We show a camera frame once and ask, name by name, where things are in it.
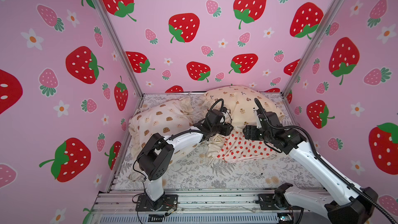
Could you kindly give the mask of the strawberry print ruffled pillow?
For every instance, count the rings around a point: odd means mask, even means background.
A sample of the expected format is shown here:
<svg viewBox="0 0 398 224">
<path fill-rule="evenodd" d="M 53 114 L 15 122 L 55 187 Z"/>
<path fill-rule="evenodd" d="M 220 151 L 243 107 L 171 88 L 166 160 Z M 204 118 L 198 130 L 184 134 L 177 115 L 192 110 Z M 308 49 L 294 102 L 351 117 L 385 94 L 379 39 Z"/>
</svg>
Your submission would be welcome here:
<svg viewBox="0 0 398 224">
<path fill-rule="evenodd" d="M 208 143 L 207 162 L 218 160 L 227 163 L 238 163 L 248 160 L 274 160 L 278 153 L 262 141 L 247 140 L 242 129 L 234 129 L 230 135 L 220 134 L 212 137 Z"/>
</svg>

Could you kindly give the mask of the cream bear print pillow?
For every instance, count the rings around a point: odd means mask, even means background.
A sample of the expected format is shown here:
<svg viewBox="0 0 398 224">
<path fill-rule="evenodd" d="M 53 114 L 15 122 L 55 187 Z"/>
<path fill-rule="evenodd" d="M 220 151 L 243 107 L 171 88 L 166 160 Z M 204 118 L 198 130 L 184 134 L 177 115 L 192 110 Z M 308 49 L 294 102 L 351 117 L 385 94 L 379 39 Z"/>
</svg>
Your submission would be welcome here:
<svg viewBox="0 0 398 224">
<path fill-rule="evenodd" d="M 265 95 L 245 86 L 226 86 L 209 90 L 201 97 L 203 105 L 210 108 L 217 100 L 223 99 L 224 106 L 232 117 L 232 126 L 243 128 L 245 125 L 257 123 L 257 98 L 266 112 L 274 112 L 282 121 L 285 117 L 283 111 Z"/>
</svg>

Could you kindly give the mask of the white pillow brown bear print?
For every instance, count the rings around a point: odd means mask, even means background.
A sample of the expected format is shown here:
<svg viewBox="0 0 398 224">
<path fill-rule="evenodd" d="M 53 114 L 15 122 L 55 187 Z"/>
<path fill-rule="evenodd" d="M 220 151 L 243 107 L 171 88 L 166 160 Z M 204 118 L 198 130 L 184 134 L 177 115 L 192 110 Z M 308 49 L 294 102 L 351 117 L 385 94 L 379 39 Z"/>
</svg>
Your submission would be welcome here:
<svg viewBox="0 0 398 224">
<path fill-rule="evenodd" d="M 185 131 L 204 118 L 207 109 L 202 100 L 195 105 L 189 96 L 144 107 L 129 120 L 130 162 L 136 160 L 152 135 L 170 136 Z"/>
</svg>

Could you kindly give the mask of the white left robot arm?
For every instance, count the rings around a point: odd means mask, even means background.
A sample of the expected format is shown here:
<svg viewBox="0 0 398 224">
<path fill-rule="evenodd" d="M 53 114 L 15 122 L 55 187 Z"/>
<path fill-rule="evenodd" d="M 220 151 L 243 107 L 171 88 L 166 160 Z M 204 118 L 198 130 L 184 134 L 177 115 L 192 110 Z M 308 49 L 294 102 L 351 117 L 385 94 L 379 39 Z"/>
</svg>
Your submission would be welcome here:
<svg viewBox="0 0 398 224">
<path fill-rule="evenodd" d="M 151 136 L 147 144 L 137 156 L 141 174 L 145 176 L 144 196 L 146 200 L 158 208 L 164 202 L 162 176 L 167 171 L 172 156 L 184 148 L 193 148 L 195 145 L 210 140 L 215 135 L 228 136 L 233 126 L 226 121 L 230 116 L 226 107 L 220 110 L 210 110 L 205 118 L 188 130 L 171 136 L 162 136 L 156 133 Z"/>
</svg>

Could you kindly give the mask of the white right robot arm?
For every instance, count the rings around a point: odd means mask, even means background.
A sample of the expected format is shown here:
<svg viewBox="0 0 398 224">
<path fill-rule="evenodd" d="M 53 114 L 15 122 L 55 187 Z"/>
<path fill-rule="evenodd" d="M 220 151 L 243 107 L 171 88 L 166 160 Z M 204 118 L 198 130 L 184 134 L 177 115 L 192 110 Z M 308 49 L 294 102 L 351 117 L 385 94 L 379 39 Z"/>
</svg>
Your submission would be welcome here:
<svg viewBox="0 0 398 224">
<path fill-rule="evenodd" d="M 285 183 L 274 191 L 279 209 L 296 206 L 327 218 L 333 224 L 364 224 L 373 215 L 378 194 L 362 188 L 341 174 L 316 151 L 310 135 L 301 127 L 284 127 L 274 112 L 257 111 L 256 125 L 243 128 L 245 139 L 273 145 L 307 169 L 328 192 L 327 196 Z"/>
</svg>

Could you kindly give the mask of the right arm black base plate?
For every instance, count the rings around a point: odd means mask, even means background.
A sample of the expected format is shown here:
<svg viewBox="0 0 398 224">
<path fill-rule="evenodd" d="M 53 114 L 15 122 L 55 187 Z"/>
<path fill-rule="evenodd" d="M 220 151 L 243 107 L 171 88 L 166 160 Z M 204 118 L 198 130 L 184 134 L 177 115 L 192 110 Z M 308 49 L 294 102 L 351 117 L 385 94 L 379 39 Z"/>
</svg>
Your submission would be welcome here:
<svg viewBox="0 0 398 224">
<path fill-rule="evenodd" d="M 292 206 L 287 202 L 285 196 L 279 194 L 259 194 L 258 200 L 255 203 L 259 204 L 260 209 L 264 211 L 293 210 Z"/>
</svg>

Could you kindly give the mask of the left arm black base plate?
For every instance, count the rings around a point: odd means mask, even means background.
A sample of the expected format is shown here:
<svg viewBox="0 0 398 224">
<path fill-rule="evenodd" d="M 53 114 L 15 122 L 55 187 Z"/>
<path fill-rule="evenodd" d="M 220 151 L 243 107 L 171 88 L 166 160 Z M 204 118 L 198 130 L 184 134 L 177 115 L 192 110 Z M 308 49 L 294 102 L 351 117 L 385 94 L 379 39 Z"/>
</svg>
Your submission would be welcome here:
<svg viewBox="0 0 398 224">
<path fill-rule="evenodd" d="M 176 210 L 178 195 L 163 195 L 158 200 L 152 201 L 147 195 L 140 195 L 135 210 L 137 212 L 171 212 Z"/>
</svg>

